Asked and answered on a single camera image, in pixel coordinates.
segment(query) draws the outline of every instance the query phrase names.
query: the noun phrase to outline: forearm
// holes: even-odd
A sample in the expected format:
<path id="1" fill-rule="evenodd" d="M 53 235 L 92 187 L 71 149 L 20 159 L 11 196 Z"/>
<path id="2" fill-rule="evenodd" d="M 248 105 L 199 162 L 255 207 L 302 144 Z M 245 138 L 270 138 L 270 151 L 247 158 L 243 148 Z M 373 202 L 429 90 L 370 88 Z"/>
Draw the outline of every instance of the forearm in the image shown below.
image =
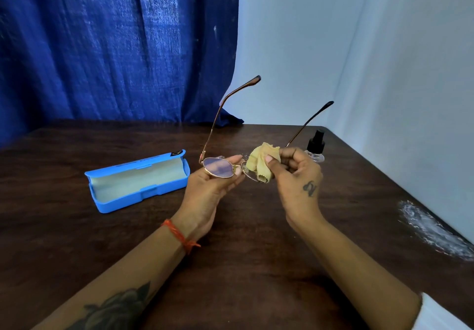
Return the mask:
<path id="1" fill-rule="evenodd" d="M 335 227 L 306 222 L 301 235 L 371 329 L 411 329 L 420 297 Z"/>
<path id="2" fill-rule="evenodd" d="M 175 225 L 185 236 L 193 231 L 189 224 Z M 117 315 L 116 321 L 132 324 L 184 256 L 181 243 L 161 227 L 35 329 L 85 329 L 87 321 L 107 322 Z"/>

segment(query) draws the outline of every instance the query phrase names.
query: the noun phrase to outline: person's left arm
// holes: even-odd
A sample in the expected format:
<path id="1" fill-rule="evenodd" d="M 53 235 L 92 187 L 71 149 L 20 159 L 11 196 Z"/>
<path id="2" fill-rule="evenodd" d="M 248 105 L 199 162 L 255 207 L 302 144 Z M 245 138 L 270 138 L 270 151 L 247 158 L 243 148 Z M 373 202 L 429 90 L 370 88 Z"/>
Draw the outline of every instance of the person's left arm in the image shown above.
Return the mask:
<path id="1" fill-rule="evenodd" d="M 228 160 L 235 164 L 241 158 Z M 197 241 L 209 232 L 219 200 L 244 178 L 240 168 L 228 179 L 211 178 L 203 168 L 192 173 L 171 222 L 187 240 Z M 168 227 L 160 227 L 34 329 L 132 329 L 184 256 L 181 242 Z"/>

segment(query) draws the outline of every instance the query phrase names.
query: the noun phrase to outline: blue eyeglass case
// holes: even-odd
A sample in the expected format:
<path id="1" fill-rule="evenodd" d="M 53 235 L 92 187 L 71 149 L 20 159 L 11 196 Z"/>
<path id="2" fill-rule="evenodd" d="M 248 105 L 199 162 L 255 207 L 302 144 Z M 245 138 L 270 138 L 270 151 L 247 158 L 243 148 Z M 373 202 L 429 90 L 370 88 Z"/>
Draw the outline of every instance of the blue eyeglass case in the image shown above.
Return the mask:
<path id="1" fill-rule="evenodd" d="M 190 169 L 184 154 L 183 149 L 85 172 L 97 209 L 110 213 L 186 187 Z"/>

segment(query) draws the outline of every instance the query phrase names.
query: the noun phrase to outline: eyeglasses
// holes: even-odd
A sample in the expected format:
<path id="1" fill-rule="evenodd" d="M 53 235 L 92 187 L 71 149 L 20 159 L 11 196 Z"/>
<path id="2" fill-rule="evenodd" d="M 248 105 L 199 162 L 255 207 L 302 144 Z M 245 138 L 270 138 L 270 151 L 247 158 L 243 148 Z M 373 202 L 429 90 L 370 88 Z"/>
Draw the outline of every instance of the eyeglasses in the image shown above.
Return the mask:
<path id="1" fill-rule="evenodd" d="M 236 169 L 237 168 L 241 168 L 242 169 L 242 172 L 247 176 L 249 177 L 250 179 L 252 180 L 255 180 L 255 181 L 258 181 L 257 179 L 257 175 L 248 170 L 245 166 L 245 164 L 247 163 L 246 161 L 242 162 L 241 164 L 232 164 L 231 162 L 229 162 L 228 160 L 224 159 L 223 156 L 218 156 L 218 157 L 212 157 L 212 158 L 205 158 L 205 155 L 206 155 L 206 146 L 207 144 L 209 143 L 209 140 L 210 140 L 210 137 L 212 135 L 212 131 L 214 130 L 214 126 L 216 125 L 216 121 L 217 121 L 217 118 L 220 114 L 220 111 L 224 105 L 224 103 L 226 102 L 226 100 L 231 96 L 231 95 L 234 95 L 235 93 L 237 93 L 238 91 L 246 88 L 246 87 L 250 87 L 252 85 L 255 85 L 257 84 L 259 81 L 261 81 L 262 78 L 260 76 L 256 76 L 254 79 L 248 81 L 247 83 L 245 83 L 244 85 L 241 85 L 240 87 L 238 87 L 237 89 L 235 89 L 234 91 L 230 92 L 223 100 L 222 100 L 222 103 L 221 105 L 219 106 L 219 109 L 217 111 L 217 114 L 216 114 L 216 118 L 214 119 L 214 123 L 212 124 L 212 127 L 210 129 L 210 133 L 209 133 L 209 136 L 208 136 L 208 139 L 207 141 L 205 142 L 204 144 L 204 149 L 202 150 L 201 152 L 201 155 L 199 156 L 199 164 L 202 165 L 205 169 L 205 171 L 209 174 L 209 175 L 212 175 L 212 176 L 215 176 L 216 178 L 230 178 L 232 177 L 235 172 L 236 172 Z M 296 132 L 296 134 L 293 136 L 293 138 L 291 138 L 291 140 L 288 142 L 288 144 L 286 145 L 287 147 L 290 145 L 291 142 L 293 142 L 293 140 L 298 136 L 298 134 L 300 134 L 300 132 L 304 129 L 304 127 L 314 119 L 314 117 L 316 117 L 318 114 L 320 114 L 322 111 L 324 111 L 325 109 L 329 108 L 331 105 L 333 105 L 334 102 L 333 101 L 329 101 L 327 102 L 315 115 L 313 115 L 311 118 L 308 119 L 308 121 L 298 130 L 298 132 Z"/>

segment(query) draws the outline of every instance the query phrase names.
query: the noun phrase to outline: white sleeve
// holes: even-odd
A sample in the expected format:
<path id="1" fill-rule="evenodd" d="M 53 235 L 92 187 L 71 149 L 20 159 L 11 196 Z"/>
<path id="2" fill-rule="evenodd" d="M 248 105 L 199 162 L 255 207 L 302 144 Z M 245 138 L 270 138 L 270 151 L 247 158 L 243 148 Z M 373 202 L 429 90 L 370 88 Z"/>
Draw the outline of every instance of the white sleeve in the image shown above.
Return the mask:
<path id="1" fill-rule="evenodd" d="M 465 323 L 423 294 L 423 304 L 412 330 L 471 330 Z"/>

